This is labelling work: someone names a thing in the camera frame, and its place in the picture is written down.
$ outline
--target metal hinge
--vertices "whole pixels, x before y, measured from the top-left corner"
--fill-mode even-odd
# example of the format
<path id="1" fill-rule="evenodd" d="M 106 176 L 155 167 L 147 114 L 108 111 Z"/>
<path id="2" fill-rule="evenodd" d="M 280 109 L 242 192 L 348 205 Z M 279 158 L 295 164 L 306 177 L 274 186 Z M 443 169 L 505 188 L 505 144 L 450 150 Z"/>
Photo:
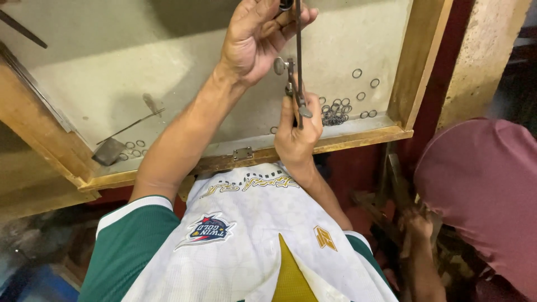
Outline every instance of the metal hinge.
<path id="1" fill-rule="evenodd" d="M 252 147 L 233 150 L 233 160 L 241 161 L 251 159 L 253 157 Z"/>

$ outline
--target man's left hand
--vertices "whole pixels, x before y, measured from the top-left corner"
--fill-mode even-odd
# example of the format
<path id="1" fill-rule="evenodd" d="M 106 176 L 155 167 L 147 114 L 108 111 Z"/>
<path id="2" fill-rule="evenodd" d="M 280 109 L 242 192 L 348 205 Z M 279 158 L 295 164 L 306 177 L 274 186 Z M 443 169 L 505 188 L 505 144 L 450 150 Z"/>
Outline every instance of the man's left hand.
<path id="1" fill-rule="evenodd" d="M 295 6 L 276 17 L 279 4 L 279 0 L 242 0 L 229 23 L 221 64 L 246 87 L 269 72 L 285 43 L 296 34 Z M 301 7 L 304 28 L 315 21 L 318 10 Z"/>

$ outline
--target wooden frame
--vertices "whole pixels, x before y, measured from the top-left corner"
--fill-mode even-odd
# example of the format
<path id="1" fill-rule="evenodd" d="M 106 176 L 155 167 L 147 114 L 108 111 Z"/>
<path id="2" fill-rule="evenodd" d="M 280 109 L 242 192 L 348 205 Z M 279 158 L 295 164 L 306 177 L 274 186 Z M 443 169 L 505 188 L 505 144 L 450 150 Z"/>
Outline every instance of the wooden frame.
<path id="1" fill-rule="evenodd" d="M 387 115 L 395 126 L 321 139 L 315 153 L 410 138 L 453 0 L 414 0 Z M 75 133 L 66 133 L 15 73 L 0 61 L 0 120 L 40 153 L 80 191 L 134 184 L 136 170 L 97 176 L 99 165 Z M 254 151 L 253 158 L 234 161 L 231 155 L 200 160 L 191 174 L 275 162 L 275 149 Z"/>

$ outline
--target embroidered patch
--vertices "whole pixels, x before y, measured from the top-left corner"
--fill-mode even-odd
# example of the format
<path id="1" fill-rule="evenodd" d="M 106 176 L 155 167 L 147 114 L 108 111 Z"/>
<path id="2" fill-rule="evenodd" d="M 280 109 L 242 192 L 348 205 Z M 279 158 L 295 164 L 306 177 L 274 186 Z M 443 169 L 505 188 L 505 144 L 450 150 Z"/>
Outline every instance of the embroidered patch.
<path id="1" fill-rule="evenodd" d="M 192 229 L 186 236 L 186 239 L 181 241 L 173 251 L 176 251 L 182 246 L 205 245 L 212 242 L 228 240 L 233 233 L 231 229 L 235 227 L 235 222 L 227 222 L 220 218 L 221 212 L 204 214 L 201 219 L 188 228 Z"/>
<path id="2" fill-rule="evenodd" d="M 330 236 L 330 233 L 323 230 L 323 228 L 320 226 L 314 227 L 313 230 L 315 231 L 315 237 L 317 237 L 317 241 L 319 242 L 319 246 L 321 248 L 328 246 L 329 248 L 337 251 L 336 245 L 332 241 L 332 237 Z"/>

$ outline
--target metal ring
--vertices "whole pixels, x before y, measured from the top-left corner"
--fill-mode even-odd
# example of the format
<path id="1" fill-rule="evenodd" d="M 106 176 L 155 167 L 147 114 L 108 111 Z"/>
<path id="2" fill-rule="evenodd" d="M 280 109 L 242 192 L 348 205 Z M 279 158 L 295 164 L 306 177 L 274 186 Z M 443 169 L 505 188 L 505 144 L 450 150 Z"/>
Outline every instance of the metal ring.
<path id="1" fill-rule="evenodd" d="M 371 87 L 372 88 L 376 88 L 378 85 L 380 84 L 380 80 L 378 78 L 374 78 L 372 81 L 371 81 Z"/>
<path id="2" fill-rule="evenodd" d="M 361 76 L 362 76 L 362 70 L 360 68 L 357 68 L 352 72 L 353 78 L 359 78 Z"/>
<path id="3" fill-rule="evenodd" d="M 351 112 L 351 110 L 352 110 L 351 105 L 343 106 L 343 109 L 342 109 L 343 113 L 349 113 Z"/>

